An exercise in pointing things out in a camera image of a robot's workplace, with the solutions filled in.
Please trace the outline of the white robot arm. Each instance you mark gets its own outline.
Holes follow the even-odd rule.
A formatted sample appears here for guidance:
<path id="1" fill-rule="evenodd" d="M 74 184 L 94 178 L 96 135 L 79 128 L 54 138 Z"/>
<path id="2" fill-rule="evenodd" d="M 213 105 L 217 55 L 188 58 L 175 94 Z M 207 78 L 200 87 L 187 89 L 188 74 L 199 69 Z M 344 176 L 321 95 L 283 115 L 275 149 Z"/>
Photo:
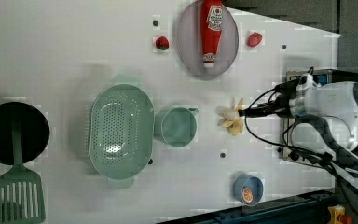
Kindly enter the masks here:
<path id="1" fill-rule="evenodd" d="M 291 149 L 358 192 L 358 83 L 320 84 L 314 75 L 276 85 L 277 97 L 251 104 L 238 114 L 246 119 L 277 115 L 293 123 L 282 134 L 280 147 Z"/>

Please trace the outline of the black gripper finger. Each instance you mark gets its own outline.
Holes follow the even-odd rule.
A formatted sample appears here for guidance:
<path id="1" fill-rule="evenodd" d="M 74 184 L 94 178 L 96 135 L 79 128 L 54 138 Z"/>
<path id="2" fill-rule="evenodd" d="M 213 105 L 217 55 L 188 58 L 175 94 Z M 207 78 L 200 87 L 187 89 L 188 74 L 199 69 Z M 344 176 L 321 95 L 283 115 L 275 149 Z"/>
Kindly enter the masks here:
<path id="1" fill-rule="evenodd" d="M 244 110 L 239 110 L 238 114 L 240 117 L 246 118 L 261 118 L 268 115 L 274 114 L 274 111 L 270 108 L 246 108 Z"/>

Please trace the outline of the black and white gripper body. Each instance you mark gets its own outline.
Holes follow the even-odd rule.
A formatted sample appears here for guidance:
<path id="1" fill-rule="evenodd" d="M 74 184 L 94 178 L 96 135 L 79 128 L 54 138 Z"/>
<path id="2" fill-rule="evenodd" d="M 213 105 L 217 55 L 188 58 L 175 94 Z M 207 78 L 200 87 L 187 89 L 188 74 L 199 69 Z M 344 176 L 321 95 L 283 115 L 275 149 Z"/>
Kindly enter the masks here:
<path id="1" fill-rule="evenodd" d="M 272 103 L 272 112 L 280 118 L 293 118 L 291 109 L 296 105 L 295 99 L 299 98 L 300 89 L 308 84 L 312 87 L 316 86 L 314 77 L 310 73 L 305 73 L 299 78 L 276 85 L 274 92 L 278 93 L 278 96 Z"/>

